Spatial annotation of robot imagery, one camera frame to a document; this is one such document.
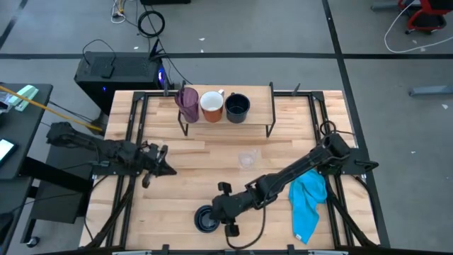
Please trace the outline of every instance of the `blue towel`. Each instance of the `blue towel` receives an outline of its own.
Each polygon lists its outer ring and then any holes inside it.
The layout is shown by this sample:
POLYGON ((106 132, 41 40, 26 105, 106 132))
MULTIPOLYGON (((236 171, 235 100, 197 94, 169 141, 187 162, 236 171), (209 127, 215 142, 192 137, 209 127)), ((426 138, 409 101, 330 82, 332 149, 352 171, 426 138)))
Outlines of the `blue towel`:
POLYGON ((318 203, 327 198, 324 177, 314 169, 297 177, 289 187, 289 201, 292 204, 292 231, 297 239, 306 244, 318 224, 316 211, 318 203))

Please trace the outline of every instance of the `gray floor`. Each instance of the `gray floor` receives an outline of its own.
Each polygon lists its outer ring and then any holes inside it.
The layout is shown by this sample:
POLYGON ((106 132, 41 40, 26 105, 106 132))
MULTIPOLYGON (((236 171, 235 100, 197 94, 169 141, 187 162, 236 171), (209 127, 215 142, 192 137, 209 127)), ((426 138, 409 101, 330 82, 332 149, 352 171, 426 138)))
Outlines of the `gray floor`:
MULTIPOLYGON (((369 9, 371 0, 329 3, 343 53, 389 54, 383 37, 397 12, 373 13, 369 9)), ((147 41, 137 36, 134 27, 110 22, 112 4, 111 0, 30 0, 0 53, 80 53, 96 38, 104 39, 117 51, 146 52, 147 41)), ((0 2, 0 31, 18 5, 19 0, 0 2)), ((135 2, 126 3, 131 21, 134 8, 135 2)), ((161 39, 168 52, 333 53, 318 0, 193 0, 189 5, 156 6, 156 10, 167 21, 161 39)), ((403 34, 405 20, 399 20, 389 35, 389 44, 395 50, 433 43, 453 34, 452 25, 433 36, 407 36, 403 34)), ((108 51, 101 44, 92 45, 90 50, 108 51)), ((413 53, 453 53, 453 41, 413 53)), ((94 118, 99 109, 73 81, 77 63, 0 59, 0 77, 6 82, 51 83, 55 87, 53 101, 94 118)), ((292 89, 298 83, 301 89, 343 89, 335 59, 175 59, 174 63, 187 79, 199 84, 274 81, 278 89, 292 89)), ((412 86, 453 83, 452 65, 453 60, 346 60, 369 153, 381 165, 375 176, 392 247, 453 251, 449 217, 453 209, 453 98, 407 95, 412 86)), ((182 80, 174 68, 171 78, 182 80)), ((43 118, 46 123, 59 120, 49 113, 43 118)), ((44 139, 47 129, 40 127, 30 151, 41 161, 49 150, 44 139)), ((75 225, 40 222, 35 234, 42 237, 42 243, 27 249, 17 243, 19 232, 9 253, 73 249, 81 228, 80 220, 75 225)))

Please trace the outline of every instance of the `red chair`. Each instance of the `red chair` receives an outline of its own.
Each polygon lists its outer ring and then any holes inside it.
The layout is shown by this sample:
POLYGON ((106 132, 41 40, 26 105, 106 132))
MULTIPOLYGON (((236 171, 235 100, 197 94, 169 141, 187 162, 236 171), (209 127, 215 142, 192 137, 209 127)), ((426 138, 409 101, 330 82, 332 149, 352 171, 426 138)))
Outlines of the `red chair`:
MULTIPOLYGON (((404 10, 410 1, 399 0, 398 6, 404 10)), ((414 30, 434 32, 446 26, 444 15, 453 11, 453 0, 420 0, 421 5, 410 6, 406 11, 409 15, 408 30, 406 34, 414 30)))

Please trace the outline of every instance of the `purple cup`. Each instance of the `purple cup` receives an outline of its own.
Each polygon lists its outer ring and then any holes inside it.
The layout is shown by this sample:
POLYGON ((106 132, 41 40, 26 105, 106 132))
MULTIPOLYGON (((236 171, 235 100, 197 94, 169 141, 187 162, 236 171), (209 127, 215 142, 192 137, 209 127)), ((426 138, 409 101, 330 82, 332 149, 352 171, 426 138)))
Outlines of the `purple cup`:
POLYGON ((198 118, 198 92, 192 88, 182 88, 176 92, 175 102, 179 111, 188 123, 197 122, 198 118))

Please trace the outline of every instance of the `chair wheel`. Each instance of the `chair wheel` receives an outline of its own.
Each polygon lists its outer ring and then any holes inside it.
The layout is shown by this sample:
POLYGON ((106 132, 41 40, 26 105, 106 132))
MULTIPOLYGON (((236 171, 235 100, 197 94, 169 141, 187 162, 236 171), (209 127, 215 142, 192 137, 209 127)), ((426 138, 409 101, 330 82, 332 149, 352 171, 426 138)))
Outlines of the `chair wheel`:
POLYGON ((40 238, 39 237, 31 237, 30 241, 27 243, 28 248, 33 248, 37 246, 40 243, 40 238))

